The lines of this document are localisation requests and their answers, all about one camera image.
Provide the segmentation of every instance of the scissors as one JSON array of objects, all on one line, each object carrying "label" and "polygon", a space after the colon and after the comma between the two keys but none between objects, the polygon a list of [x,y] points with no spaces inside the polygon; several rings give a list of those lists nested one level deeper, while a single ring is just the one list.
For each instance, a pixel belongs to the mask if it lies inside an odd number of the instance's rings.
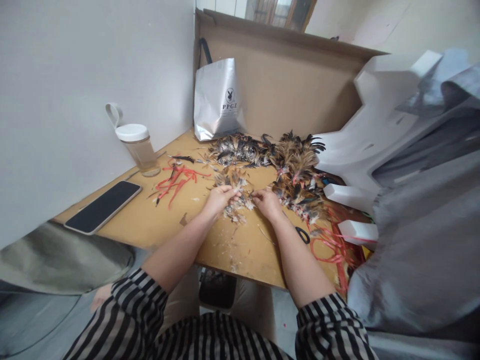
[{"label": "scissors", "polygon": [[295,226],[295,230],[305,244],[310,244],[310,236],[301,227]]}]

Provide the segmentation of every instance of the person's left hand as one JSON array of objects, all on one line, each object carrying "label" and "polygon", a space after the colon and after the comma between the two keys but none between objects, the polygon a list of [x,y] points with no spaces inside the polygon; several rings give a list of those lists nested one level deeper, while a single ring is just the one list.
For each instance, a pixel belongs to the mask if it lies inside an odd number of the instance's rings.
[{"label": "person's left hand", "polygon": [[206,204],[201,211],[203,214],[218,220],[220,214],[228,204],[233,204],[242,196],[240,192],[235,192],[230,185],[214,187],[206,200]]}]

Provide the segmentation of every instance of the gray fabric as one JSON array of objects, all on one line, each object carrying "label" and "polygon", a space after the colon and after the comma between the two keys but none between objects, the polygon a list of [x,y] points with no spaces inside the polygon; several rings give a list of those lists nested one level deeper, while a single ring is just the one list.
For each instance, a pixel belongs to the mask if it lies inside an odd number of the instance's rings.
[{"label": "gray fabric", "polygon": [[127,245],[47,222],[0,251],[0,278],[41,293],[77,295],[119,279],[134,260]]},{"label": "gray fabric", "polygon": [[379,359],[477,360],[480,347],[455,340],[438,340],[369,331],[368,339]]},{"label": "gray fabric", "polygon": [[479,180],[475,151],[381,191],[378,246],[348,292],[366,327],[421,334],[480,306]]},{"label": "gray fabric", "polygon": [[400,104],[396,110],[421,118],[439,116],[465,101],[470,95],[478,95],[479,76],[479,67],[471,67],[465,50],[448,49],[420,81],[416,94]]},{"label": "gray fabric", "polygon": [[372,174],[384,187],[378,246],[353,273],[348,305],[375,330],[381,359],[478,358],[479,99],[480,67],[446,51],[397,108],[418,121],[443,115],[441,125]]},{"label": "gray fabric", "polygon": [[454,110],[436,130],[376,169],[372,176],[382,187],[473,151],[480,150],[480,110]]}]

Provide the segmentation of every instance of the cardboard box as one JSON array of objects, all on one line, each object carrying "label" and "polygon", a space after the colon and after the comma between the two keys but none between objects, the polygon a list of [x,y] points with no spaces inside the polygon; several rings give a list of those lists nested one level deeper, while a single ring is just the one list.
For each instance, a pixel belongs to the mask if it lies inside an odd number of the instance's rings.
[{"label": "cardboard box", "polygon": [[211,10],[196,10],[194,67],[199,39],[212,60],[235,58],[246,130],[278,139],[340,130],[361,107],[353,80],[384,52],[298,33]]}]

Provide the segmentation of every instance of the person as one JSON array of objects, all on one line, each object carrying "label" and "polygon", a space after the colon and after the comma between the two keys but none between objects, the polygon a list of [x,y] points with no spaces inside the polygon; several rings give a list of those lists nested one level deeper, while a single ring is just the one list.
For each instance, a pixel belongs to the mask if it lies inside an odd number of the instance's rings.
[{"label": "person", "polygon": [[[228,185],[212,189],[196,217],[140,269],[112,285],[111,295],[64,359],[290,359],[274,340],[252,330],[243,319],[219,311],[184,314],[185,318],[161,330],[169,294],[193,267],[224,208],[239,196]],[[298,308],[297,359],[377,359],[362,322],[299,239],[277,196],[268,189],[252,196],[274,228],[285,281]]]}]

